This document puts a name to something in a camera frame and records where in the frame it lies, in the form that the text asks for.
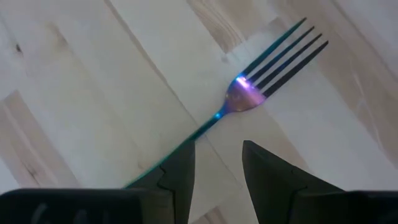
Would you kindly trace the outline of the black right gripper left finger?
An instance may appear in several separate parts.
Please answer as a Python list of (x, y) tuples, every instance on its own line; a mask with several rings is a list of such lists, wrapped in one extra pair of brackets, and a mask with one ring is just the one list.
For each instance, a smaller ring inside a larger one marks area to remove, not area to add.
[(187, 224), (195, 184), (195, 143), (187, 141), (129, 184), (139, 199), (138, 224)]

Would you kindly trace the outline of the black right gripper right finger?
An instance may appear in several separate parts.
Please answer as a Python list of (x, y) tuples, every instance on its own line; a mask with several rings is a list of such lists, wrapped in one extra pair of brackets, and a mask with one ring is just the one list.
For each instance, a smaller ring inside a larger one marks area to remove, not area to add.
[(244, 178), (260, 224), (289, 224), (296, 195), (342, 190), (283, 160), (253, 141), (243, 142)]

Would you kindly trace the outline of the iridescent metal fork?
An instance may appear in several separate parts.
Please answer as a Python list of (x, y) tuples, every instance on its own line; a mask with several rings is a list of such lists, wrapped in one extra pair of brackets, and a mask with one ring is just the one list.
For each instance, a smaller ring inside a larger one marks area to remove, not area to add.
[(153, 173), (157, 168), (161, 168), (161, 165), (165, 162), (170, 162), (175, 156), (182, 156), (188, 152), (185, 147), (191, 149), (192, 155), (187, 158), (182, 159), (183, 162), (187, 162), (189, 165), (195, 164), (195, 142), (203, 137), (205, 133), (211, 129), (214, 124), (221, 120), (224, 116), (230, 113), (243, 112), (251, 110), (265, 102), (274, 92), (276, 92), (281, 86), (287, 83), (298, 71), (300, 71), (307, 63), (309, 63), (314, 57), (317, 56), (328, 44), (325, 42), (314, 50), (309, 56), (299, 62), (294, 68), (287, 72), (282, 78), (275, 82), (267, 90), (262, 90), (272, 79), (274, 79), (279, 73), (281, 73), (284, 68), (290, 65), (298, 56), (300, 56), (305, 50), (307, 50), (316, 40), (318, 40), (322, 35), (318, 34), (314, 39), (308, 42), (304, 47), (294, 53), (289, 59), (287, 59), (282, 65), (277, 67), (271, 74), (265, 77), (263, 81), (259, 82), (257, 85), (254, 83), (260, 77), (262, 77), (276, 62), (278, 62), (285, 54), (292, 50), (304, 37), (306, 37), (314, 27), (309, 28), (300, 37), (298, 37), (294, 42), (292, 42), (283, 51), (277, 54), (270, 62), (264, 65), (251, 77), (248, 74), (252, 72), (256, 67), (258, 67), (261, 62), (263, 62), (270, 54), (278, 48), (278, 46), (283, 43), (295, 30), (297, 30), (307, 19), (304, 17), (289, 30), (287, 30), (283, 35), (281, 35), (274, 43), (272, 43), (265, 51), (263, 51), (255, 60), (253, 60), (241, 73), (239, 73), (229, 84), (223, 104), (221, 108), (210, 117), (208, 121), (198, 126), (189, 136), (187, 136), (181, 143), (177, 144), (170, 152), (159, 159), (152, 167), (145, 170), (142, 174), (137, 176), (135, 179), (128, 182), (126, 188), (131, 188), (133, 185), (139, 183), (139, 181), (144, 180), (149, 174)]

